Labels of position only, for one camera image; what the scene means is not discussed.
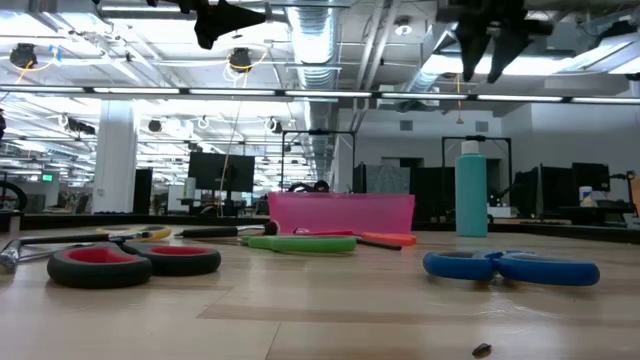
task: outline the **blue scissors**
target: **blue scissors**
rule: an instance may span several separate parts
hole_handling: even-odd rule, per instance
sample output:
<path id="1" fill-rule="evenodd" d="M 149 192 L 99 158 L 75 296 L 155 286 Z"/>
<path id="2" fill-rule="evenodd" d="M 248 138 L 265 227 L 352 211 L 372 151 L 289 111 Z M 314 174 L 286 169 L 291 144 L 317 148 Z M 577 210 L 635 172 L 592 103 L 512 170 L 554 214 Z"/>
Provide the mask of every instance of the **blue scissors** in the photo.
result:
<path id="1" fill-rule="evenodd" d="M 430 252 L 423 266 L 435 276 L 477 281 L 489 281 L 496 273 L 507 279 L 549 285 L 590 286 L 600 280 L 600 270 L 592 262 L 517 250 Z"/>

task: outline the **pink plastic basket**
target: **pink plastic basket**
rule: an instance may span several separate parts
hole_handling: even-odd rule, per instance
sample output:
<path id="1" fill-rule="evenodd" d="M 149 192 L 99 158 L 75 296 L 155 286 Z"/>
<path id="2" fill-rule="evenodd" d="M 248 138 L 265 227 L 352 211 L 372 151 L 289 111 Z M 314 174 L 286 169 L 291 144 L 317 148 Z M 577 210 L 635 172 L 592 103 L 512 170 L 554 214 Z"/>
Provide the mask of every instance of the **pink plastic basket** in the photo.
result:
<path id="1" fill-rule="evenodd" d="M 413 195 L 338 194 L 272 192 L 269 194 L 271 219 L 280 231 L 297 228 L 318 231 L 351 230 L 409 234 L 413 218 Z"/>

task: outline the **wooden table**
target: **wooden table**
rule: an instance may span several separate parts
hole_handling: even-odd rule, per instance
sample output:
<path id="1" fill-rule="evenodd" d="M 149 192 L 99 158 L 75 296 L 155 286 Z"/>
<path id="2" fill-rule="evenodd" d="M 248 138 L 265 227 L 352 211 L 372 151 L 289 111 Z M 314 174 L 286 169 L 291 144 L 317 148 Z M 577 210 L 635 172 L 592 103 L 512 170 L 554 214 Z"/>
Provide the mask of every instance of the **wooden table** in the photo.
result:
<path id="1" fill-rule="evenodd" d="M 402 252 L 358 247 L 350 256 L 215 247 L 215 274 L 116 290 L 63 288 L 46 261 L 21 264 L 0 277 L 1 358 L 449 360 L 472 359 L 483 342 L 490 360 L 640 356 L 637 246 L 420 233 Z M 595 261 L 602 279 L 568 288 L 427 276 L 427 251 L 456 248 L 577 256 Z"/>

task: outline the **green handle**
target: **green handle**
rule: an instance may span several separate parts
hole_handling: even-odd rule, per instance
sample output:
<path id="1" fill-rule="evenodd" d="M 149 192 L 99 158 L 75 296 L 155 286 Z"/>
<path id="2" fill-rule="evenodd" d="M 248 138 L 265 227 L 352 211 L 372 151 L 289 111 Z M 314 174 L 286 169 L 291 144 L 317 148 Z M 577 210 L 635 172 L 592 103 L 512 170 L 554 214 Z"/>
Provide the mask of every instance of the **green handle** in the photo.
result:
<path id="1" fill-rule="evenodd" d="M 353 236 L 250 236 L 247 245 L 283 252 L 338 253 L 355 250 L 356 239 Z"/>

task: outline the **orange handle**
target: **orange handle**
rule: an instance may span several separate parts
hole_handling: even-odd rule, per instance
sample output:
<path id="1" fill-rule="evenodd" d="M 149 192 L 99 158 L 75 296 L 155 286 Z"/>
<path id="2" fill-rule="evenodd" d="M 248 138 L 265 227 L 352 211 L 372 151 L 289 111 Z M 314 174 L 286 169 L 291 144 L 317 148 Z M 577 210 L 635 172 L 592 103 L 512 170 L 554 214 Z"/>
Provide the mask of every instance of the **orange handle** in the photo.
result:
<path id="1" fill-rule="evenodd" d="M 411 234 L 363 233 L 362 238 L 401 246 L 411 246 L 416 243 L 416 236 Z"/>

